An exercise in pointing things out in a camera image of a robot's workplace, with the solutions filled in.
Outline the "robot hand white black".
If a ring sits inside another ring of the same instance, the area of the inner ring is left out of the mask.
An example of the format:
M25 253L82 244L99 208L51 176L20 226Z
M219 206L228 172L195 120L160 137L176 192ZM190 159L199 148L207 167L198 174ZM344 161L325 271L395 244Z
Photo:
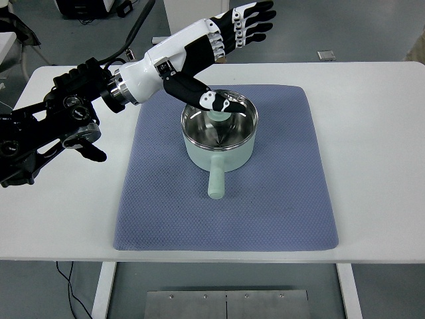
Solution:
M114 83L120 102L142 104L159 90L199 110L243 113L245 107L196 79L236 49L266 39L276 16L273 1L235 7L200 19L149 49L142 60L125 63Z

